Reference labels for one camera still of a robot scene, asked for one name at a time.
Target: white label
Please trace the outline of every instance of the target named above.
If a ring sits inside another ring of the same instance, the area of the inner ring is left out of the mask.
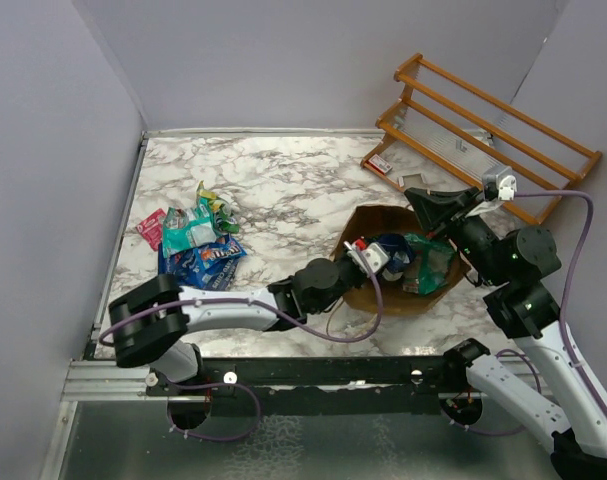
[[[392,170],[392,165],[390,165],[389,163],[387,163],[385,160],[383,160],[378,155],[373,155],[372,158],[370,158],[369,162],[372,165],[374,165],[376,168],[378,168],[379,170],[381,170],[383,173],[387,173],[390,170]]]

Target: wooden rack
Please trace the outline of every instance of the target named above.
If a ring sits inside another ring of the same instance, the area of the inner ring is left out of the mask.
[[[499,128],[495,124],[484,120],[480,116],[472,113],[471,111],[469,111],[466,108],[463,108],[462,106],[460,106],[457,103],[453,102],[452,100],[448,99],[444,95],[438,93],[437,91],[435,91],[434,89],[425,85],[424,83],[417,81],[415,79],[415,76],[416,76],[417,70],[420,67],[429,69],[430,71],[440,75],[441,77],[449,80],[450,82],[458,85],[459,87],[467,90],[468,92],[476,95],[477,97],[480,97],[481,99],[485,100],[486,102],[489,102],[490,104],[492,104],[495,107],[497,107],[498,109],[500,109],[503,113],[512,115],[516,119],[520,120],[521,122],[526,123],[530,127],[547,135],[548,137],[552,138],[553,140],[560,142],[561,144],[574,150],[575,152],[578,152],[580,155],[586,157],[586,161],[583,164],[582,168],[579,171],[573,171],[570,168],[568,168],[567,166],[561,165],[560,163],[554,161],[553,159],[549,158],[548,156],[544,155],[543,153],[537,151],[532,146],[527,145],[526,143],[522,142],[521,140],[510,135],[509,133],[507,133],[503,129]],[[383,139],[381,140],[381,142],[379,143],[379,145],[377,145],[370,153],[368,153],[363,158],[363,160],[361,161],[361,166],[363,168],[366,168],[366,169],[372,171],[374,174],[378,175],[379,177],[383,178],[386,182],[388,182],[394,188],[396,188],[400,191],[403,190],[402,187],[400,187],[391,178],[389,178],[386,175],[379,172],[376,168],[374,168],[368,162],[368,160],[372,156],[380,155],[388,147],[390,147],[392,144],[394,144],[397,141],[400,141],[403,144],[416,150],[417,152],[419,152],[423,156],[427,157],[429,160],[433,161],[440,167],[444,168],[449,173],[455,175],[457,178],[459,178],[463,182],[467,183],[468,185],[481,187],[481,183],[479,182],[479,180],[477,178],[474,178],[473,176],[471,176],[470,174],[468,174],[467,172],[465,172],[464,170],[459,168],[457,165],[455,165],[451,161],[448,161],[446,158],[437,154],[432,149],[428,148],[426,145],[423,145],[416,139],[409,136],[406,132],[397,128],[397,125],[396,125],[396,122],[394,119],[398,118],[399,115],[401,115],[401,116],[410,115],[410,114],[412,114],[412,111],[418,112],[419,114],[427,117],[432,122],[447,129],[453,135],[457,136],[458,138],[464,140],[465,142],[473,145],[477,149],[479,149],[482,152],[486,153],[487,155],[491,156],[497,162],[499,162],[503,165],[512,167],[515,172],[517,172],[517,173],[521,174],[523,177],[531,180],[536,185],[540,186],[542,189],[555,190],[558,188],[553,183],[551,183],[550,181],[545,179],[543,176],[526,168],[525,166],[521,165],[520,163],[509,158],[504,153],[499,152],[495,148],[486,145],[485,143],[481,142],[474,136],[470,135],[468,132],[464,131],[462,128],[455,125],[451,121],[446,120],[441,115],[435,113],[434,111],[430,110],[429,108],[425,107],[424,105],[421,105],[420,103],[417,103],[416,101],[414,101],[412,99],[412,93],[414,91],[421,92],[423,95],[427,96],[431,100],[446,107],[447,109],[451,110],[452,112],[455,112],[457,115],[464,118],[465,120],[477,125],[478,127],[485,130],[486,132],[492,134],[494,137],[502,140],[506,144],[514,147],[515,149],[526,154],[527,156],[533,158],[534,160],[536,160],[536,162],[543,165],[546,169],[549,169],[549,170],[555,172],[556,174],[560,175],[561,177],[563,177],[566,180],[565,184],[563,185],[563,188],[566,188],[566,189],[575,188],[578,185],[578,183],[585,177],[585,175],[587,175],[587,173],[594,167],[594,165],[601,158],[601,152],[592,151],[592,150],[576,143],[575,141],[567,138],[566,136],[556,132],[555,130],[552,130],[551,128],[534,120],[533,118],[529,117],[528,115],[525,115],[524,113],[520,112],[519,110],[516,110],[514,107],[500,101],[499,99],[493,97],[492,95],[485,93],[484,91],[465,82],[464,80],[456,77],[455,75],[452,75],[451,73],[443,70],[441,67],[438,67],[438,66],[434,65],[433,63],[428,62],[427,60],[425,60],[423,58],[423,55],[421,55],[420,53],[417,53],[416,55],[414,55],[410,59],[408,59],[405,63],[403,63],[396,70],[396,73],[394,74],[394,79],[397,82],[402,82],[404,84],[403,93],[401,94],[398,101],[396,103],[394,103],[394,105],[392,105],[390,108],[388,108],[377,119],[376,126],[378,128],[381,128],[385,132],[385,135],[384,135]],[[507,210],[511,211],[512,213],[514,213],[515,215],[520,217],[522,220],[524,220],[530,224],[540,224],[552,212],[552,210],[556,207],[556,205],[558,204],[560,199],[561,199],[561,197],[554,198],[549,204],[546,205],[546,207],[538,215],[532,215],[530,212],[527,212],[526,210],[524,210],[523,208],[514,204],[513,202],[506,203],[504,206]]]

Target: screw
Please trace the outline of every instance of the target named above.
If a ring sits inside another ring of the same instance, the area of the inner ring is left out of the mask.
[[[234,372],[227,372],[225,375],[223,375],[223,382],[225,382],[225,383],[234,384],[234,383],[236,383],[236,380],[237,380],[237,376],[236,376],[236,373],[234,373]]]
[[[145,377],[145,385],[148,387],[155,387],[159,383],[159,378],[154,372],[150,372]]]

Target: pink package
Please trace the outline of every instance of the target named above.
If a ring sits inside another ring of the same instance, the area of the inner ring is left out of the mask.
[[[165,221],[165,212],[159,208],[152,215],[147,217],[136,226],[136,231],[141,234],[147,243],[150,244],[155,252],[159,249],[159,244],[163,240],[163,222]]]

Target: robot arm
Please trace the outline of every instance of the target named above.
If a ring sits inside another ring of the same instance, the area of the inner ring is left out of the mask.
[[[499,401],[541,441],[563,479],[607,478],[607,392],[571,336],[567,344],[598,398],[589,390],[567,353],[560,309],[541,280],[558,270],[556,244],[540,226],[526,226],[499,239],[474,210],[497,198],[500,176],[462,192],[408,189],[421,227],[451,240],[487,285],[499,287],[484,301],[490,317],[513,339],[545,378],[562,410],[516,380],[489,354],[465,362],[472,387]]]
[[[377,243],[358,240],[345,246],[335,261],[314,259],[293,276],[249,292],[179,287],[172,275],[159,275],[110,304],[112,326],[99,340],[114,346],[119,367],[149,364],[172,382],[192,378],[201,370],[200,355],[180,340],[183,335],[224,328],[307,328],[308,314],[326,310],[389,261]],[[113,342],[106,340],[109,335]]]

